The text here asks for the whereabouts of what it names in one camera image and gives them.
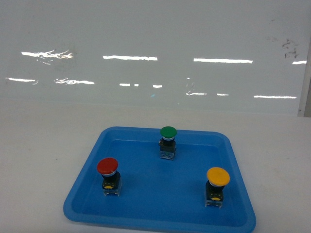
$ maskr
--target table surface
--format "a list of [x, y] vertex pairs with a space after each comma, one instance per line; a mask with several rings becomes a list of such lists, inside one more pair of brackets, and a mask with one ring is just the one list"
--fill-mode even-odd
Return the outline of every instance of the table surface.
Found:
[[163, 125], [230, 139], [254, 232], [310, 231], [310, 118], [4, 99], [0, 109], [2, 232], [135, 232], [72, 222], [63, 203], [104, 129]]

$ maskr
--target red mushroom button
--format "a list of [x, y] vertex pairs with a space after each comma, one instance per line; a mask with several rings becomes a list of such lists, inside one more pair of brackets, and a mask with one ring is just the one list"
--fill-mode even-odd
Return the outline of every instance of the red mushroom button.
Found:
[[118, 168], [118, 161], [114, 158], [102, 159], [97, 164], [97, 171], [104, 176], [113, 175]]

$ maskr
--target green mushroom button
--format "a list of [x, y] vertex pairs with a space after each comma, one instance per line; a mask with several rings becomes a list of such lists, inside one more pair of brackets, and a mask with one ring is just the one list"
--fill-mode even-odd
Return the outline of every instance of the green mushroom button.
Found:
[[177, 134], [177, 130], [172, 126], [165, 126], [160, 130], [160, 134], [164, 138], [174, 138]]

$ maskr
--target yellow button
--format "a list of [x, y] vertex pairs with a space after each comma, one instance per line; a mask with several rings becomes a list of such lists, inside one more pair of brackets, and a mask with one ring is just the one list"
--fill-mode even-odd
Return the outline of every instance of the yellow button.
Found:
[[225, 186], [230, 181], [228, 172], [221, 167], [213, 167], [207, 171], [207, 179], [212, 185]]

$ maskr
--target blue tray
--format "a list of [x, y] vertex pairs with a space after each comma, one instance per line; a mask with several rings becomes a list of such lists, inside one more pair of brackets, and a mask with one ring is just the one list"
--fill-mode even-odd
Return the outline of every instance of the blue tray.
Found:
[[[221, 133], [178, 130], [175, 159], [159, 157], [160, 129], [104, 130], [64, 203], [72, 220], [106, 227], [157, 232], [252, 232], [256, 217], [229, 139]], [[103, 195], [97, 163], [119, 162], [121, 195]], [[205, 207], [206, 172], [230, 174], [224, 203]]]

